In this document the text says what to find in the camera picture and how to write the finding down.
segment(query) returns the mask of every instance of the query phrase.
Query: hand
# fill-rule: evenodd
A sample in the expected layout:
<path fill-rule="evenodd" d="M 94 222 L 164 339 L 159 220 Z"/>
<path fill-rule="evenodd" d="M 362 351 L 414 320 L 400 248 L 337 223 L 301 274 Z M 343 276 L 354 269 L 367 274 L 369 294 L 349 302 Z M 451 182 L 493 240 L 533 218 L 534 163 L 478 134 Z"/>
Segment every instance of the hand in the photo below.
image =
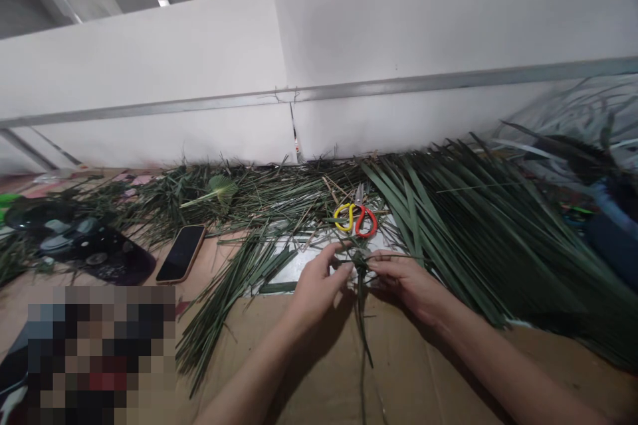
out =
<path fill-rule="evenodd" d="M 294 290 L 285 317 L 306 332 L 313 328 L 332 307 L 339 289 L 348 281 L 354 265 L 342 264 L 330 275 L 330 263 L 335 252 L 342 249 L 339 242 L 327 245 L 315 259 L 306 264 Z"/>
<path fill-rule="evenodd" d="M 441 312 L 456 298 L 417 262 L 394 251 L 377 250 L 368 267 L 381 278 L 421 322 L 440 326 Z"/>

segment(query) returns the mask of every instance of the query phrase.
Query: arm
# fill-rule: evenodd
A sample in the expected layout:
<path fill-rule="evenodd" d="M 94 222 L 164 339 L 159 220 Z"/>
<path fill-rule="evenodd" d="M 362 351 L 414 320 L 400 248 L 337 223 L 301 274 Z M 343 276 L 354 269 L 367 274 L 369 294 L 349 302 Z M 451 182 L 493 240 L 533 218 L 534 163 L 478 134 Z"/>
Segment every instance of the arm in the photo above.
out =
<path fill-rule="evenodd" d="M 283 317 L 249 355 L 195 425 L 260 424 L 299 342 L 332 307 L 352 272 L 344 264 L 330 275 L 329 263 L 341 244 L 330 244 L 307 263 Z"/>
<path fill-rule="evenodd" d="M 410 258 L 376 251 L 368 262 L 423 323 L 433 327 L 520 425 L 608 424 L 554 382 Z"/>

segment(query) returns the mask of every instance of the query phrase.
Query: left hand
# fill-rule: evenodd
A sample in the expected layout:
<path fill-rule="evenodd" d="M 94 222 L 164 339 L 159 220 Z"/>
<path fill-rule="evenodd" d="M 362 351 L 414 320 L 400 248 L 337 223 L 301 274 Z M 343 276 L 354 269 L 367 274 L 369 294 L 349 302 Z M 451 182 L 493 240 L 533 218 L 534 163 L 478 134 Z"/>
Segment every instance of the left hand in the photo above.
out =
<path fill-rule="evenodd" d="M 292 321 L 298 331 L 304 333 L 317 325 L 332 307 L 339 289 L 348 281 L 354 265 L 342 264 L 330 275 L 330 262 L 343 248 L 340 242 L 327 245 L 315 259 L 306 264 L 294 290 L 285 318 Z"/>

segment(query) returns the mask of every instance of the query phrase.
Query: cardboard box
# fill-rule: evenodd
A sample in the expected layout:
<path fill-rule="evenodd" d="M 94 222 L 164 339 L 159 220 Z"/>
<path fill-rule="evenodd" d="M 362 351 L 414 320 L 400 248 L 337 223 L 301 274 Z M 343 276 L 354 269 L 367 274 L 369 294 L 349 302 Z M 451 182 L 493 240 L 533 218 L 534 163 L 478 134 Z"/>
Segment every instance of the cardboard box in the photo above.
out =
<path fill-rule="evenodd" d="M 221 390 L 291 296 L 240 299 L 231 310 L 207 376 L 192 400 L 190 381 L 177 386 L 177 423 L 190 425 Z M 366 333 L 374 369 L 364 357 L 353 311 L 343 297 L 309 344 L 291 362 L 266 423 L 361 424 L 512 423 L 507 413 L 426 327 L 411 322 L 396 304 L 369 295 Z M 194 316 L 177 325 L 178 337 Z M 543 331 L 514 327 L 503 335 L 582 400 L 618 422 L 638 416 L 638 381 L 617 371 L 580 344 Z"/>

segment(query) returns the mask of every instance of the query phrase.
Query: green plastic item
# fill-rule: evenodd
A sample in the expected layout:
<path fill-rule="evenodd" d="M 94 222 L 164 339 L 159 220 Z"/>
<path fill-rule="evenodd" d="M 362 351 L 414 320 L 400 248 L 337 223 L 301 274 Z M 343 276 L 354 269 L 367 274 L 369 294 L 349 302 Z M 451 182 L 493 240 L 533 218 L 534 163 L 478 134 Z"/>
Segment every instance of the green plastic item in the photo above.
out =
<path fill-rule="evenodd" d="M 21 195 L 14 195 L 14 194 L 0 195 L 0 224 L 5 223 L 4 210 L 11 207 L 11 203 L 13 203 L 13 201 L 21 197 L 22 197 Z"/>

